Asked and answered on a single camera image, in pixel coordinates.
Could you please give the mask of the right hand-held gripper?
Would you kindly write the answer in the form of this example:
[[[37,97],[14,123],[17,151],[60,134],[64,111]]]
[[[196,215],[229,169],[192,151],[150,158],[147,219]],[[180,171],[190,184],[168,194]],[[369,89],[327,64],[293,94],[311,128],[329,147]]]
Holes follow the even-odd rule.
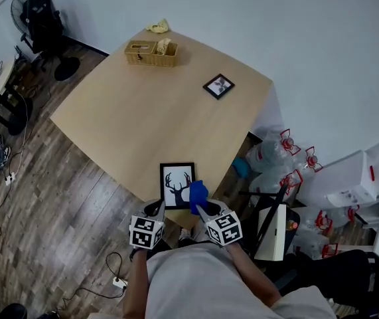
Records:
[[[208,236],[216,244],[224,247],[243,237],[242,227],[237,214],[230,212],[228,206],[217,199],[207,199],[205,210],[196,205],[200,218],[206,225]]]

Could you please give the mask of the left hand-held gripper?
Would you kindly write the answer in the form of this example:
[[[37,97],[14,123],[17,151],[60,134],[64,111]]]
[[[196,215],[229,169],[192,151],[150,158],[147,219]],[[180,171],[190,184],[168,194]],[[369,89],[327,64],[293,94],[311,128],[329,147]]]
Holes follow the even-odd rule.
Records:
[[[142,214],[157,216],[157,220],[133,215],[129,225],[129,244],[152,250],[160,241],[164,229],[165,202],[152,199],[143,205]]]

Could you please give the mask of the blue cloth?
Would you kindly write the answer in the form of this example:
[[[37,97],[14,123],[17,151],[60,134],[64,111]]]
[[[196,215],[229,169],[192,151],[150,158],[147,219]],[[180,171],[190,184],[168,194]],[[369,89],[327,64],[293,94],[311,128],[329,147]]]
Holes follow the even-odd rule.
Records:
[[[207,206],[208,190],[202,180],[193,181],[190,184],[189,204],[190,212],[193,215],[199,215],[197,205],[205,208]]]

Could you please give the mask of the black framed deer picture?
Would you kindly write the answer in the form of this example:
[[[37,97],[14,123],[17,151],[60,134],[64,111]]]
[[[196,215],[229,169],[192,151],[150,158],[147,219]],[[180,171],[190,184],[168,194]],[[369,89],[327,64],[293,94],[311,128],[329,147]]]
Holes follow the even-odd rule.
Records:
[[[194,163],[161,163],[160,178],[165,209],[189,209],[190,185],[195,180]]]

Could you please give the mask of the small black flower picture frame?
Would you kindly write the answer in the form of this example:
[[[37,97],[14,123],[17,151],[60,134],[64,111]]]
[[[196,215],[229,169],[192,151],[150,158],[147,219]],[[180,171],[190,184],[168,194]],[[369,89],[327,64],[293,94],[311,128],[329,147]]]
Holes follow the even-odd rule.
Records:
[[[235,87],[235,84],[228,80],[223,74],[218,74],[212,80],[207,82],[203,89],[212,95],[215,99],[221,99],[226,93]]]

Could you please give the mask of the person's right forearm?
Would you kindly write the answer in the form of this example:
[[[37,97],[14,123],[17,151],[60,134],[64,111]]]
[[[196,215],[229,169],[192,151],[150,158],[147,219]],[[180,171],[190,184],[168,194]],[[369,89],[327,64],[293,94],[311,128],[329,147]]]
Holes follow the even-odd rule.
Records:
[[[225,249],[230,254],[245,285],[267,307],[271,308],[281,298],[274,283],[253,263],[239,243],[226,245]]]

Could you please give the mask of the person's left forearm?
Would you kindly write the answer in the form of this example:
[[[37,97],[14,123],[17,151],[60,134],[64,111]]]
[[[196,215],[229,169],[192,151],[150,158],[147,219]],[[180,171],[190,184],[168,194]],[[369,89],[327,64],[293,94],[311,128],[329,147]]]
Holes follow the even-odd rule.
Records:
[[[148,290],[147,250],[137,249],[133,254],[123,299],[123,319],[145,318]]]

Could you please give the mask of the black swivel chair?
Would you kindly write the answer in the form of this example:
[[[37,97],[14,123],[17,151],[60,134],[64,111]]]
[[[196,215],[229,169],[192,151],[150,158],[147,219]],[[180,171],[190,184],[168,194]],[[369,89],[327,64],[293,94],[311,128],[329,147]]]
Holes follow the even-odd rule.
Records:
[[[296,235],[301,232],[301,216],[296,212],[299,207],[295,196],[297,192],[286,192],[289,190],[287,185],[281,187],[277,193],[250,193],[241,191],[241,195],[247,195],[254,201],[254,207],[250,214],[242,220],[242,248],[260,269],[264,270],[266,276],[276,285],[282,294],[287,294],[295,290],[299,284],[299,273],[297,263],[293,257],[293,242]],[[282,261],[259,261],[254,255],[264,239],[265,232],[269,227],[275,212],[280,204],[286,205],[286,226],[289,220],[298,222],[296,230],[285,233],[285,248]]]

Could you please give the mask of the teal plastic bag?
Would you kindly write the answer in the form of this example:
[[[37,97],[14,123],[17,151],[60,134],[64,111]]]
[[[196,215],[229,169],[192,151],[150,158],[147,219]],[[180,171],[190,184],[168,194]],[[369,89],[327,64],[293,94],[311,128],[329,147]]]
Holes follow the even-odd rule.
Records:
[[[235,157],[233,162],[232,162],[232,167],[235,169],[238,177],[240,178],[248,178],[251,168],[248,162],[241,157]]]

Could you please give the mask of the white cardboard box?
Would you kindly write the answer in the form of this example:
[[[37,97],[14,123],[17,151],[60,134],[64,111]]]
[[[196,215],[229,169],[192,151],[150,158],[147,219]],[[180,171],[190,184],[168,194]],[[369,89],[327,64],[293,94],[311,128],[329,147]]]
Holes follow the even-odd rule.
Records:
[[[285,233],[286,205],[280,204],[254,258],[259,261],[282,261],[285,248]]]

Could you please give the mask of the person's grey shirt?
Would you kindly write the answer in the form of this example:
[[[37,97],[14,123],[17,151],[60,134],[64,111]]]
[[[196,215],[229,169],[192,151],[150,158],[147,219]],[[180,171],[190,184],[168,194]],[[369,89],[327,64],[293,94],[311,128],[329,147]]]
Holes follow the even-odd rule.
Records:
[[[149,256],[144,319],[337,319],[316,286],[267,307],[245,285],[225,249],[195,243]]]

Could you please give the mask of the group of clear water jugs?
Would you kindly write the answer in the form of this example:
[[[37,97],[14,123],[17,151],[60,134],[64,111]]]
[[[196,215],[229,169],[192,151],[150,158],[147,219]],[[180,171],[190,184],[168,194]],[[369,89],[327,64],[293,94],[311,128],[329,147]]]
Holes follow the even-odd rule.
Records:
[[[257,176],[250,182],[250,193],[277,193],[287,185],[289,195],[298,192],[301,184],[323,169],[311,146],[296,145],[289,129],[280,134],[268,132],[265,138],[246,155],[246,161]]]

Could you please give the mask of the white water dispenser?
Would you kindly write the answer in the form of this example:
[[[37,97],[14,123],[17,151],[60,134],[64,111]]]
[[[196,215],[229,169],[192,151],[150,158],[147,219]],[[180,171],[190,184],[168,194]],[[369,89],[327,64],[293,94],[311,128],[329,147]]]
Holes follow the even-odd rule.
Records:
[[[297,194],[299,202],[318,209],[355,207],[376,198],[370,158],[364,151],[324,167],[304,181]]]

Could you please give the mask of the black mesh highback chair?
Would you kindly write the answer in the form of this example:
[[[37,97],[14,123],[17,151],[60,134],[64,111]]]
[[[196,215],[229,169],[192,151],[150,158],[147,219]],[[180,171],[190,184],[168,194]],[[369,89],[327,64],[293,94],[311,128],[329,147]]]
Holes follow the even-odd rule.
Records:
[[[361,313],[379,306],[379,256],[374,253],[351,250],[319,260],[305,253],[288,254],[267,274],[283,295],[316,286],[325,298]]]

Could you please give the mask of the wicker tissue basket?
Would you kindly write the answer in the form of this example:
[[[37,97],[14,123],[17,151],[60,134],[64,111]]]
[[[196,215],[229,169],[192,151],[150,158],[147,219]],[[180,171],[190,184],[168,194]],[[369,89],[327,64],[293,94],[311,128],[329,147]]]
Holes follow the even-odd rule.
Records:
[[[156,54],[158,41],[129,41],[124,54],[129,64],[174,67],[177,62],[178,44],[169,43],[166,55]]]

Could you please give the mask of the crumpled beige tissue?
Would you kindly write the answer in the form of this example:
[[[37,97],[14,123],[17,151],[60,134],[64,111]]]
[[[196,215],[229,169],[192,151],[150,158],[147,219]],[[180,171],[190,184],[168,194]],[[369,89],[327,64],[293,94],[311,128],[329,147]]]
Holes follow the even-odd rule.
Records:
[[[168,46],[169,46],[170,42],[171,42],[171,39],[169,39],[169,38],[161,39],[157,43],[156,54],[162,55],[162,56],[166,55],[167,49],[168,49]]]

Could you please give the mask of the black standing fan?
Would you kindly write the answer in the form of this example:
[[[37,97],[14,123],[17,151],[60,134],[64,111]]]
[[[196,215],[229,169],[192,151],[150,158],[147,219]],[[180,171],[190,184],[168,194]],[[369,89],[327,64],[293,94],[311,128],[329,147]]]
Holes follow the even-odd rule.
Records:
[[[28,46],[28,43],[32,44],[32,41],[28,37],[28,31],[27,31],[26,26],[20,19],[20,15],[23,11],[23,4],[25,1],[26,0],[12,0],[10,12],[11,12],[11,17],[13,19],[14,25],[21,32],[21,41],[24,42]],[[80,60],[78,58],[63,56],[63,50],[62,50],[63,40],[64,40],[64,29],[63,29],[63,34],[60,40],[56,43],[56,45],[53,48],[47,51],[42,51],[41,53],[38,53],[43,59],[43,62],[40,66],[41,70],[45,70],[44,66],[50,57],[55,56],[56,58],[59,59],[59,64],[54,71],[54,78],[57,81],[65,81],[69,79],[71,76],[73,76],[77,72],[77,70],[80,67]]]

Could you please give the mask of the yellow cloth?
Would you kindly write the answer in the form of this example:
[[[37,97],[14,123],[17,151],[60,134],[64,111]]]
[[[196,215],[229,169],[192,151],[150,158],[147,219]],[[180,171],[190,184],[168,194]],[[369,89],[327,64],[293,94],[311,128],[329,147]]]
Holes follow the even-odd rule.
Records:
[[[169,24],[166,19],[161,19],[158,23],[147,25],[145,30],[155,34],[163,34],[169,31]]]

